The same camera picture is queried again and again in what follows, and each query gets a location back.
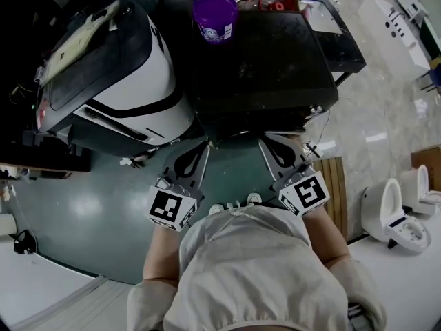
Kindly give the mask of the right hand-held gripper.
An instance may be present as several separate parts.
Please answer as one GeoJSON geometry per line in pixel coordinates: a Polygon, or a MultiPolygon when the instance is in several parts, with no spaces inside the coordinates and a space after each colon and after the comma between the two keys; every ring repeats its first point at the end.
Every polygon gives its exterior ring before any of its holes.
{"type": "Polygon", "coordinates": [[[279,134],[262,135],[258,144],[275,181],[278,200],[289,211],[301,217],[328,202],[330,194],[322,172],[303,165],[307,157],[301,145],[279,134]]]}

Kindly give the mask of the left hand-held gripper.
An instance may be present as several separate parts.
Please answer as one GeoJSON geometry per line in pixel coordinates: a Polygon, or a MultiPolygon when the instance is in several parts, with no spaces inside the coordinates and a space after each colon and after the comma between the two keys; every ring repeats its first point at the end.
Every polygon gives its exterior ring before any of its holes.
{"type": "Polygon", "coordinates": [[[156,225],[180,232],[198,210],[204,195],[200,190],[210,146],[207,141],[190,141],[172,152],[163,173],[147,196],[147,217],[156,225]],[[176,181],[189,181],[189,186],[176,181]]]}

